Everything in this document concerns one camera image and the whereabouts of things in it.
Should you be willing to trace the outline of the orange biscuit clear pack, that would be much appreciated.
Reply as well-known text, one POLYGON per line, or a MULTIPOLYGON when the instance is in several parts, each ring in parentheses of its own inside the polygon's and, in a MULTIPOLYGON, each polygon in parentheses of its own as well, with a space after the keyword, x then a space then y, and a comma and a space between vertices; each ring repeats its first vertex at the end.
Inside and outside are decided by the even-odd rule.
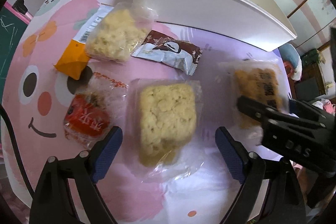
POLYGON ((234 125, 228 130, 236 138, 260 145, 261 123, 241 113, 236 104, 240 96, 246 96, 281 112, 288 111, 288 89, 277 60, 235 60, 218 63, 217 67, 230 83, 228 98, 234 125))

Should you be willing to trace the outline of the red label snack clear pack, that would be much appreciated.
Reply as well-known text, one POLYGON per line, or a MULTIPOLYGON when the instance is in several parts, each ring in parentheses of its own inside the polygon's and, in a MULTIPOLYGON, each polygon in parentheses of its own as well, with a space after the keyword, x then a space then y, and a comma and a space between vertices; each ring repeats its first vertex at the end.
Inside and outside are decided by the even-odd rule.
POLYGON ((127 90, 127 84, 94 72, 87 85, 75 93, 66 112, 65 137, 91 149, 120 123, 127 90))

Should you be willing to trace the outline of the pale rice crisp square pack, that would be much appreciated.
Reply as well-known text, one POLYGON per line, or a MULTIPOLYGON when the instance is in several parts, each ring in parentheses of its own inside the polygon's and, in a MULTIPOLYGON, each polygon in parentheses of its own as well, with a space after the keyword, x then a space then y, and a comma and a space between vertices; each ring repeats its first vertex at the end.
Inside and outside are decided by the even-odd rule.
POLYGON ((205 161, 198 80, 135 79, 127 106, 126 162, 144 183, 181 180, 205 161))

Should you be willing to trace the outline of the brown white foil snack pack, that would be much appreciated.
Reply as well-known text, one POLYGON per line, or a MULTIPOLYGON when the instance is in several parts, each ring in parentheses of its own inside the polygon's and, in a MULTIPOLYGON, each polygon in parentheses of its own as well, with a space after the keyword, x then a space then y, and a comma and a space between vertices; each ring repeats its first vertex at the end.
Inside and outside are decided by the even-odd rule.
POLYGON ((202 50, 188 41, 174 39, 152 30, 131 56, 163 63, 192 76, 202 56, 202 50))

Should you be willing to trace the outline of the orange white barcode snack pack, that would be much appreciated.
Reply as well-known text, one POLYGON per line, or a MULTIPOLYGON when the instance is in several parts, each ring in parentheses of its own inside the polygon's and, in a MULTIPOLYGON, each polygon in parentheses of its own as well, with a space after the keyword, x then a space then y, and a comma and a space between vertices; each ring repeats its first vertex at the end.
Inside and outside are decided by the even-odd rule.
POLYGON ((88 36, 105 16, 113 10, 112 6, 102 4, 98 9, 93 9, 87 15, 86 21, 75 23, 76 35, 71 39, 55 69, 72 79, 78 80, 90 57, 85 53, 85 44, 88 36))

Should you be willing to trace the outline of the pink plastic stool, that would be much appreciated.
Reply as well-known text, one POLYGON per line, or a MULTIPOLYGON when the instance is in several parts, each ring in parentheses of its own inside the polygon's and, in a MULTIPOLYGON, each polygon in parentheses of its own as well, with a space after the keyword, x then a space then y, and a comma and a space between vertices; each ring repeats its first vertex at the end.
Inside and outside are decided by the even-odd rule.
POLYGON ((291 78, 295 72, 293 65, 289 61, 284 61, 283 64, 284 64, 287 77, 291 78))

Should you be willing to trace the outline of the cartoon face table cover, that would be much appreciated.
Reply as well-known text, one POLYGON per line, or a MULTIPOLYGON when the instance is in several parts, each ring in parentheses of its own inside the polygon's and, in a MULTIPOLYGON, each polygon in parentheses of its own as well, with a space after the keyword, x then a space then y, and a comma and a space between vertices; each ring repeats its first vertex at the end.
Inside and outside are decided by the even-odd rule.
MULTIPOLYGON (((114 5, 131 0, 56 0, 44 3, 23 34, 6 77, 2 104, 10 117, 19 152, 32 186, 36 186, 48 157, 75 157, 82 145, 64 136, 63 119, 74 96, 77 81, 55 69, 80 20, 102 3, 114 5)), ((277 62, 280 85, 289 84, 278 51, 266 52, 249 44, 199 29, 158 23, 154 29, 201 47, 203 54, 194 79, 201 82, 203 110, 199 135, 204 163, 191 176, 162 184, 146 183, 131 172, 134 143, 128 126, 131 115, 118 125, 123 143, 99 191, 119 223, 219 223, 239 189, 215 144, 215 131, 226 126, 249 151, 266 159, 280 156, 260 145, 255 134, 235 126, 230 98, 230 77, 222 64, 256 59, 277 62)))

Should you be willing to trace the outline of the green chalkboard pink frame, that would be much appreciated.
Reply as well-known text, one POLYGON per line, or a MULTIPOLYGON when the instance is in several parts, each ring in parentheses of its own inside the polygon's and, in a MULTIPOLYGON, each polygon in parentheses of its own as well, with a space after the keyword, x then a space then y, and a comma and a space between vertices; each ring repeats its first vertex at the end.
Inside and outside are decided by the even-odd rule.
POLYGON ((1 73, 1 98, 5 86, 9 66, 18 43, 31 21, 31 17, 17 12, 12 5, 6 2, 1 8, 0 25, 0 73, 1 73))

